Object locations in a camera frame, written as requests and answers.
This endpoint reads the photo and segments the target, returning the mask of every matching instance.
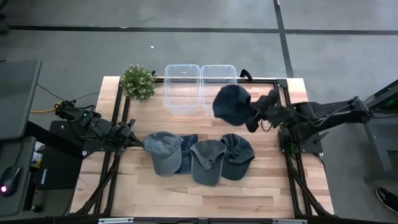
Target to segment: yellow cable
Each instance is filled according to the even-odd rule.
[[[43,110],[43,111],[30,111],[31,113],[48,113],[48,112],[53,112],[55,111],[55,108],[48,109],[48,110]]]

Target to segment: baseball cap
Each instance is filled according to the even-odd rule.
[[[221,176],[229,180],[242,179],[255,158],[253,148],[237,134],[225,134],[220,141],[226,146]]]
[[[180,168],[183,139],[167,131],[159,131],[144,138],[144,150],[152,154],[155,173],[170,175]]]
[[[240,126],[256,115],[250,107],[250,94],[239,85],[226,85],[217,93],[213,101],[214,117],[229,124]]]
[[[191,148],[192,177],[199,184],[214,186],[218,183],[226,146],[217,140],[195,143]]]
[[[176,174],[184,174],[187,172],[191,172],[191,153],[189,149],[192,147],[193,144],[198,142],[198,135],[192,134],[188,136],[181,136],[183,142],[181,143],[181,165],[180,168],[175,171]]]

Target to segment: gray baseball cap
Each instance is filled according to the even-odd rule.
[[[199,184],[216,185],[220,179],[226,146],[217,140],[205,140],[195,143],[190,152],[193,179]]]
[[[144,150],[152,154],[155,173],[170,175],[181,166],[183,139],[167,131],[159,131],[144,138]]]

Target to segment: cap brim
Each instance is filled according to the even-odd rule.
[[[248,171],[250,162],[251,160],[242,164],[233,164],[224,161],[221,176],[229,180],[241,180]]]
[[[181,150],[176,150],[167,158],[160,158],[152,155],[155,173],[157,175],[170,175],[177,171],[181,166]]]
[[[220,180],[221,168],[223,167],[223,156],[219,156],[211,169],[205,169],[200,164],[195,153],[192,153],[191,173],[194,181],[199,184],[214,186]]]

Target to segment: computer mouse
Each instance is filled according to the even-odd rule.
[[[10,166],[8,167],[0,178],[0,194],[8,197],[15,193],[18,189],[19,174],[21,167]]]

